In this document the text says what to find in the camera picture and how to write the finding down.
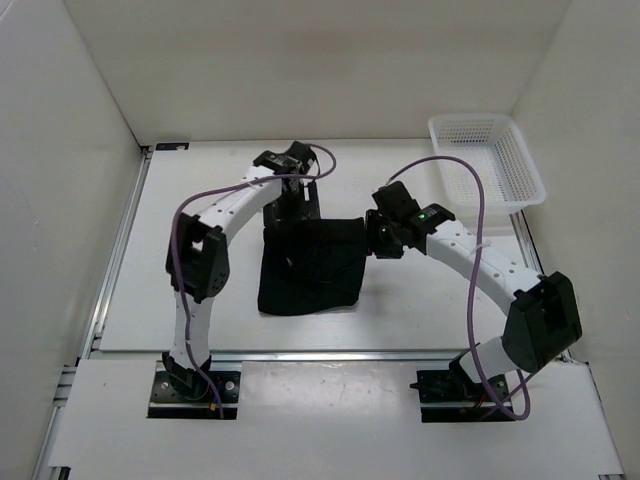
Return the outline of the black shorts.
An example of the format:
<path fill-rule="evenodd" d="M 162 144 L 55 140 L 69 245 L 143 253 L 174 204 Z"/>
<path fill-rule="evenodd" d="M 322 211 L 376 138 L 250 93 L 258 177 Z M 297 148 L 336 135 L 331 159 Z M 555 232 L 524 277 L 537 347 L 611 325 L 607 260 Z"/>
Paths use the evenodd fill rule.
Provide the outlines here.
<path fill-rule="evenodd" d="M 266 227 L 263 241 L 260 313 L 310 315 L 359 300 L 367 258 L 363 218 L 285 222 Z"/>

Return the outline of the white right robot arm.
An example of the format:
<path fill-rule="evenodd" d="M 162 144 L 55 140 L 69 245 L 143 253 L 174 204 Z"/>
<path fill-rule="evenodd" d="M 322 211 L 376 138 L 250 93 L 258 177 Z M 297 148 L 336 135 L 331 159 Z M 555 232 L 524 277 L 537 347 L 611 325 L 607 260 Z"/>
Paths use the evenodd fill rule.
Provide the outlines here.
<path fill-rule="evenodd" d="M 460 399 L 480 393 L 485 379 L 520 369 L 536 373 L 576 343 L 582 326 L 573 285 L 560 272 L 544 276 L 476 237 L 439 204 L 421 207 L 400 181 L 378 189 L 366 216 L 369 251 L 400 258 L 413 248 L 469 280 L 505 314 L 504 332 L 451 361 L 449 387 Z"/>

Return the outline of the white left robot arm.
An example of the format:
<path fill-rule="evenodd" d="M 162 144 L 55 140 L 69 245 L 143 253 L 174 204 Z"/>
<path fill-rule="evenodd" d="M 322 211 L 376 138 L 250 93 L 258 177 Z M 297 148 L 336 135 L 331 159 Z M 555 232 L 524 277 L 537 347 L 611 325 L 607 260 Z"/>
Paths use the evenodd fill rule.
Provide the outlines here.
<path fill-rule="evenodd" d="M 230 277 L 229 246 L 265 207 L 294 208 L 305 199 L 305 181 L 317 162 L 313 146 L 293 142 L 282 153 L 261 153 L 239 183 L 195 194 L 172 220 L 166 271 L 174 290 L 176 322 L 162 362 L 174 388 L 188 400 L 213 389 L 209 328 L 214 298 Z"/>

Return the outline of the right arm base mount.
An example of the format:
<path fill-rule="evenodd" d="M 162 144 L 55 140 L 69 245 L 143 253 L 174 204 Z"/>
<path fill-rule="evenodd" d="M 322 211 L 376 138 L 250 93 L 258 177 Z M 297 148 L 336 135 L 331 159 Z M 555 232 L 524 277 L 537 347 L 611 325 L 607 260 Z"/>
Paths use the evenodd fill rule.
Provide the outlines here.
<path fill-rule="evenodd" d="M 474 382 L 466 375 L 460 359 L 469 359 L 472 372 L 477 372 L 468 349 L 450 360 L 416 364 L 410 388 L 418 392 L 421 422 L 512 422 L 515 411 L 507 373 L 494 373 L 488 366 L 483 367 L 489 386 L 509 414 L 496 406 L 481 380 Z"/>

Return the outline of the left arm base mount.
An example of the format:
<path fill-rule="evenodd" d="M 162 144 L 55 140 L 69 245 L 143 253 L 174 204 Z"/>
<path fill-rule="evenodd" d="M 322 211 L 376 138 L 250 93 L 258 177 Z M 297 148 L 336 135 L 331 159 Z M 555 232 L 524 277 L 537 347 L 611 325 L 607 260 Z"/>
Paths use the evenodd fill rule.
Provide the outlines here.
<path fill-rule="evenodd" d="M 147 407 L 150 419 L 236 420 L 241 372 L 211 370 L 211 360 L 201 369 L 206 381 L 192 367 L 176 364 L 163 352 L 156 364 Z"/>

